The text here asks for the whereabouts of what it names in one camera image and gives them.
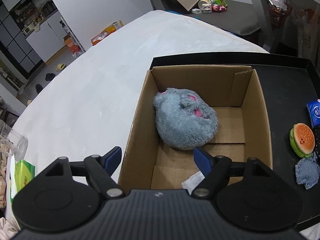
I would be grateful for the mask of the orange paper bag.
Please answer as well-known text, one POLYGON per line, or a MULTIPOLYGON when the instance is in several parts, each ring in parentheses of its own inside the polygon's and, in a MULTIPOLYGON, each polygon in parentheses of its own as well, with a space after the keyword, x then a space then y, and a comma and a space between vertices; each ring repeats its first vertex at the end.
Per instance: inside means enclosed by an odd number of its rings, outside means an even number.
POLYGON ((68 47, 68 49, 72 52, 72 54, 81 52, 81 48, 76 44, 71 35, 67 34, 64 38, 64 44, 68 47))

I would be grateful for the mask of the blue denim soft piece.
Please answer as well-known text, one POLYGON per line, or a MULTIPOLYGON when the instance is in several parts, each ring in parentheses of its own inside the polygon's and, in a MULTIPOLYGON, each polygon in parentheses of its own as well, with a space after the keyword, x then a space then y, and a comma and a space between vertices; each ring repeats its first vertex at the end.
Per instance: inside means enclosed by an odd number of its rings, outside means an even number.
POLYGON ((317 164, 317 154, 313 153, 310 157, 303 157, 295 165, 296 182, 304 185, 306 190, 311 189, 319 180, 319 165, 317 164))

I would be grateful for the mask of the green tissue pack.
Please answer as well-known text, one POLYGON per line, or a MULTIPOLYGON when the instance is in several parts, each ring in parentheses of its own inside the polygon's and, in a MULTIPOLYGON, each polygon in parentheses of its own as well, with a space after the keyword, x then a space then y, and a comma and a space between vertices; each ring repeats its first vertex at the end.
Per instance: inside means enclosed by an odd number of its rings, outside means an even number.
POLYGON ((35 177, 35 166, 25 160, 10 163, 10 202, 35 177))

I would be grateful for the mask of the hamburger plush toy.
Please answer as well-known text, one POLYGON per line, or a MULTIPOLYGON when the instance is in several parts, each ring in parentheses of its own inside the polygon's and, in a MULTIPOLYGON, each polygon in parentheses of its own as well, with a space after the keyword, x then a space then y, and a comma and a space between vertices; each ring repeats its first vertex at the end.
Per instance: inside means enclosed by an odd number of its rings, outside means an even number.
POLYGON ((315 148, 315 136, 309 126, 304 123, 294 124, 290 131, 290 145, 300 158, 308 158, 315 148))

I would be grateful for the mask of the grey plush toy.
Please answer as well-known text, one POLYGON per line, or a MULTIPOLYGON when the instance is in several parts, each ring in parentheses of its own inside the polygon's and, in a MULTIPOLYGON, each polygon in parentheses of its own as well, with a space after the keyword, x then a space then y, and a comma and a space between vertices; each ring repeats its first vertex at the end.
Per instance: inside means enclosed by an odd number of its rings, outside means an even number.
POLYGON ((165 144, 193 150, 210 142, 218 130, 216 111, 194 91, 168 88, 153 98, 157 132, 165 144))

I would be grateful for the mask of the black plastic tray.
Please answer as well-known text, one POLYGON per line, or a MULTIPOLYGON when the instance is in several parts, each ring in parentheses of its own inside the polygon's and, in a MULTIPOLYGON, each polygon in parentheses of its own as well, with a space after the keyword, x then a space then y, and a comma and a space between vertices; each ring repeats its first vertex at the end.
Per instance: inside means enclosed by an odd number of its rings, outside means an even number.
POLYGON ((311 61, 269 53, 234 51, 156 57, 151 67, 191 64, 248 65, 257 71, 271 128, 273 170, 303 200, 304 211, 297 230, 319 223, 319 185, 306 190, 296 183, 294 169, 298 156, 289 140, 289 131, 294 124, 311 124, 306 104, 319 99, 319 76, 311 61))

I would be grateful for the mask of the yellow slipper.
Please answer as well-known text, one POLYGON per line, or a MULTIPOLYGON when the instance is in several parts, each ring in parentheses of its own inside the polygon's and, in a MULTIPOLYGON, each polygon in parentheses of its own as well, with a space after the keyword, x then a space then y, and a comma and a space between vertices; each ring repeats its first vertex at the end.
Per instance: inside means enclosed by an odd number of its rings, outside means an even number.
POLYGON ((64 70, 65 67, 66 67, 66 65, 63 64, 63 63, 58 64, 57 67, 56 67, 56 71, 57 71, 57 72, 60 72, 60 71, 64 70))

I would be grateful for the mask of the blue tissue pack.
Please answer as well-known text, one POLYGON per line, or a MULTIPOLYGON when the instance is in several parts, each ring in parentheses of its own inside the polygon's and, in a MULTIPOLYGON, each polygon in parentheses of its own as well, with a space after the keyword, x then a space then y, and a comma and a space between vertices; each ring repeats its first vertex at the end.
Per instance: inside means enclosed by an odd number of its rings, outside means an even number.
POLYGON ((320 126, 320 100, 317 99, 309 102, 306 104, 306 107, 310 116, 311 126, 320 126))

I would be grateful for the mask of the orange cardboard box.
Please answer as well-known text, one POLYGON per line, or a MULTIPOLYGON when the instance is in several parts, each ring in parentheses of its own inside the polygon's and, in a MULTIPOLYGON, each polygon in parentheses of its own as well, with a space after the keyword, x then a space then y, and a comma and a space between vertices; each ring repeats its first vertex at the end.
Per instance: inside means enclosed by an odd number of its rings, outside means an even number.
POLYGON ((108 37, 110 34, 114 33, 116 30, 123 27, 123 23, 121 21, 113 22, 107 28, 105 28, 101 33, 91 39, 91 43, 95 46, 97 43, 102 41, 104 38, 108 37))

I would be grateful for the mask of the red doll toy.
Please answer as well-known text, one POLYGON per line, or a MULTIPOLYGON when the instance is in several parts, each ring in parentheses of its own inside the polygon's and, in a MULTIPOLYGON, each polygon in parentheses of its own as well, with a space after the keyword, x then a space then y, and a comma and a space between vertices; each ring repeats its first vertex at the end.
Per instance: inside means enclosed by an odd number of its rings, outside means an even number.
POLYGON ((212 5, 212 11, 214 12, 224 12, 227 8, 224 5, 214 4, 212 5))

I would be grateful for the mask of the brown cardboard box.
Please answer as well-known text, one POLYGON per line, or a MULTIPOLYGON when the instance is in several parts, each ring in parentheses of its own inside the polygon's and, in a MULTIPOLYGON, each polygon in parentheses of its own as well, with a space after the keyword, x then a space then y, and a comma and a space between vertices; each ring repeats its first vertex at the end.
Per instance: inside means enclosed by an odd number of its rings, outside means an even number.
POLYGON ((146 74, 119 184, 179 189, 198 169, 193 150, 272 166, 271 132, 257 71, 250 66, 154 67, 146 74))

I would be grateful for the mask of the white soft ball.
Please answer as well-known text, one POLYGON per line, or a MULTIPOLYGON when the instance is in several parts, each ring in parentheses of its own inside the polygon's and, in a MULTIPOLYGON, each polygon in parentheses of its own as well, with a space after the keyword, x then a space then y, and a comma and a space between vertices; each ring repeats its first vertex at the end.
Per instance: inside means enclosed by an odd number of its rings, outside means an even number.
POLYGON ((192 191, 197 187, 201 181, 204 180, 204 175, 201 171, 196 172, 192 176, 190 176, 187 180, 183 181, 181 183, 182 188, 188 190, 189 193, 192 193, 192 191))

